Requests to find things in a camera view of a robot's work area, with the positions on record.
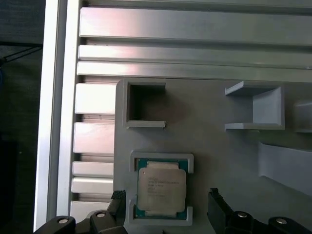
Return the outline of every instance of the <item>black clamp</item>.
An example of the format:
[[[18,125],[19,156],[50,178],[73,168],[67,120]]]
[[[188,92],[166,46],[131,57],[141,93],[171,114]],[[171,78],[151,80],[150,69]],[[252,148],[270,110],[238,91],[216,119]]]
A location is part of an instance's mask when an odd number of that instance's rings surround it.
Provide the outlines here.
[[[264,224],[246,212],[234,212],[216,188],[208,194],[207,216],[216,234],[312,234],[290,218],[272,217]]]

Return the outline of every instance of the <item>gray plastic bracket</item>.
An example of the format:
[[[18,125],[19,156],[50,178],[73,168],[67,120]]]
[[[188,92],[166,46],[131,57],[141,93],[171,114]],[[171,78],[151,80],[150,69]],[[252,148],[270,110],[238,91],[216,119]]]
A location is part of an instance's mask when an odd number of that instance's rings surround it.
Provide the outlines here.
[[[154,219],[154,218],[135,218],[134,210],[136,206],[137,198],[127,200],[126,206],[127,216],[129,223],[137,225],[149,225],[149,226],[191,226],[193,224],[193,207],[188,206],[186,208],[186,219]]]
[[[165,128],[165,121],[155,120],[140,120],[132,119],[132,115],[135,111],[134,100],[135,90],[134,87],[140,87],[141,90],[154,89],[160,92],[165,92],[166,82],[164,79],[146,79],[144,81],[138,81],[138,79],[124,79],[120,82],[123,83],[123,117],[122,125],[126,128],[130,127],[146,127],[146,128]]]
[[[250,98],[250,122],[226,123],[225,130],[284,130],[284,88],[270,82],[242,81],[225,89],[226,96]]]
[[[312,100],[294,105],[294,127],[297,133],[312,133]]]
[[[145,153],[132,151],[130,154],[130,172],[137,171],[136,162],[139,158],[155,158],[155,159],[187,159],[188,173],[194,173],[194,155],[193,154],[178,154],[178,153]]]
[[[312,151],[259,144],[259,176],[312,195]]]

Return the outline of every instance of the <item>black mechanical part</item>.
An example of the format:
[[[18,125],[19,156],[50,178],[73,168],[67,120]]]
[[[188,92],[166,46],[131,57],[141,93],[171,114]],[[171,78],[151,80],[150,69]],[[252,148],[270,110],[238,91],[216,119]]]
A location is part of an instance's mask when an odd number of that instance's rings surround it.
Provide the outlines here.
[[[264,224],[246,212],[234,212],[217,188],[208,194],[207,216],[216,234],[312,234],[290,218],[273,217]]]
[[[127,234],[123,227],[125,204],[125,191],[116,191],[106,211],[95,211],[78,224],[72,217],[59,216],[44,224],[35,234]],[[312,234],[290,218],[273,217],[264,224],[249,213],[234,212],[216,188],[211,188],[208,194],[207,216],[216,234]]]
[[[106,211],[99,210],[89,218],[76,224],[73,217],[58,216],[41,228],[35,234],[127,234],[123,227],[126,211],[126,192],[116,191],[112,202]]]

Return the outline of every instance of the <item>silver metal bar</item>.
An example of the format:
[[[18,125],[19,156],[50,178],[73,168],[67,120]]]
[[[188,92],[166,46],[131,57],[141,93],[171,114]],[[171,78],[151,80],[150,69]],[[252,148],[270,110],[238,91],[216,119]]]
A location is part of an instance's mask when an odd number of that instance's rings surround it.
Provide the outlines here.
[[[73,176],[113,178],[114,164],[104,162],[74,162]]]
[[[72,192],[77,194],[113,194],[113,179],[74,177]]]
[[[101,154],[81,154],[80,161],[82,162],[108,162],[114,163],[114,157],[112,156],[103,156]]]
[[[67,0],[47,0],[44,22],[34,231],[56,215]]]
[[[76,114],[115,114],[116,84],[76,85]]]
[[[69,215],[73,161],[74,102],[77,83],[78,26],[80,0],[68,0],[66,41],[64,58],[64,81],[61,104],[61,126],[58,164],[58,205],[57,215]]]
[[[70,215],[78,223],[84,220],[92,211],[107,210],[109,204],[109,202],[72,201]]]
[[[143,2],[157,2],[157,0],[151,1],[151,0],[107,0],[103,2],[103,0],[88,0],[90,4],[93,5],[116,5],[116,6],[132,6],[136,5],[137,2],[143,3]],[[310,0],[300,0],[300,1],[293,1],[293,0],[163,0],[161,2],[158,1],[158,7],[162,7],[164,3],[172,3],[175,5],[183,5],[183,3],[188,3],[188,4],[207,4],[211,7],[211,10],[213,9],[255,9],[255,8],[260,8],[263,9],[263,7],[266,8],[272,8],[272,11],[276,11],[279,8],[287,8],[287,12],[292,12],[292,8],[298,8],[304,10],[304,9],[309,9],[312,8],[312,3]]]
[[[312,68],[311,54],[276,51],[121,46],[106,43],[106,45],[81,45],[78,56],[80,60],[89,61],[160,62],[296,69]]]
[[[312,82],[311,70],[168,63],[80,61],[77,73],[90,76]]]
[[[309,16],[84,7],[79,34],[311,46],[310,21]]]
[[[114,124],[75,123],[74,152],[113,155],[114,133]]]

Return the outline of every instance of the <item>dark background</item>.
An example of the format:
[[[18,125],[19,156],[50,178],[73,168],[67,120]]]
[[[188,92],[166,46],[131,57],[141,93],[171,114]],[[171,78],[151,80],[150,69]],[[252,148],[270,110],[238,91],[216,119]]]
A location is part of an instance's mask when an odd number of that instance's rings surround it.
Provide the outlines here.
[[[44,0],[0,0],[0,41],[43,43],[44,15]],[[0,46],[0,57],[21,49]],[[2,66],[0,133],[18,153],[13,220],[0,233],[33,230],[41,64],[42,51]]]

